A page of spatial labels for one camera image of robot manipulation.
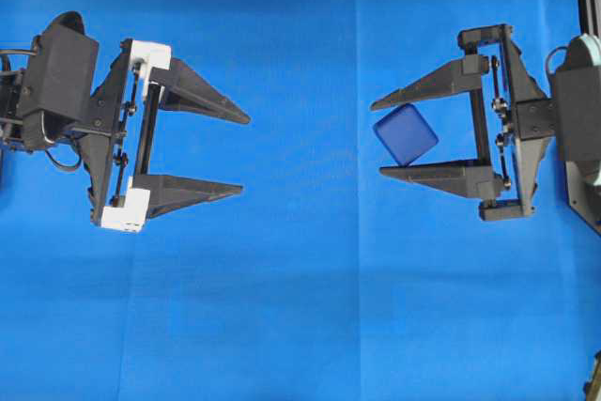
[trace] black cable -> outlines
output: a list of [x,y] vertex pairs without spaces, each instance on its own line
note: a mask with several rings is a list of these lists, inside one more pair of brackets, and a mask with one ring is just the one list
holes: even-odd
[[52,164],[57,169],[59,169],[60,171],[65,172],[65,173],[74,173],[82,165],[82,153],[79,151],[79,145],[74,144],[74,142],[72,142],[72,141],[71,141],[71,144],[73,145],[73,150],[75,151],[75,153],[79,157],[79,160],[77,161],[77,163],[72,164],[72,165],[66,165],[66,164],[63,164],[63,163],[59,162],[57,159],[55,159],[53,157],[53,155],[50,153],[50,151],[48,149],[46,149],[44,151],[44,152],[46,152],[46,155],[48,156],[48,158],[50,159],[50,161],[52,162]]
[[2,71],[10,70],[10,59],[8,55],[0,55],[0,59],[2,60]]
[[36,56],[36,51],[28,51],[26,49],[0,49],[0,55],[29,55]]

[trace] blue cloth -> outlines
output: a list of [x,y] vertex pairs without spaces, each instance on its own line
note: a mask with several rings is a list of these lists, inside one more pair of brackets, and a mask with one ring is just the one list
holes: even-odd
[[[576,0],[2,6],[0,47],[80,10],[100,42],[95,85],[123,38],[156,40],[254,121],[162,112],[152,171],[245,191],[139,236],[89,224],[85,172],[8,155],[0,400],[581,399],[601,348],[600,241],[562,200],[555,148],[536,215],[484,224],[474,201],[382,177],[369,112],[460,55],[459,29],[491,23],[516,27],[547,89],[544,58],[578,33]],[[420,109],[454,137],[425,161],[473,154],[468,100]]]

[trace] blue cube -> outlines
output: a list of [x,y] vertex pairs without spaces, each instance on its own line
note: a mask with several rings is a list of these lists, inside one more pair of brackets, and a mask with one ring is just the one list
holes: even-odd
[[374,125],[374,132],[400,166],[408,166],[439,138],[411,104],[402,105]]

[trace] white plastic part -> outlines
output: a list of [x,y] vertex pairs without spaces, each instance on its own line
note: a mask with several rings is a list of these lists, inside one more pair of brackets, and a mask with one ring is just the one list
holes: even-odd
[[130,69],[140,65],[140,79],[144,81],[142,99],[146,100],[150,72],[153,68],[169,69],[171,67],[171,47],[151,41],[132,41],[130,53]]
[[123,232],[140,232],[146,222],[150,190],[132,188],[133,178],[128,179],[128,190],[123,207],[105,207],[100,226]]

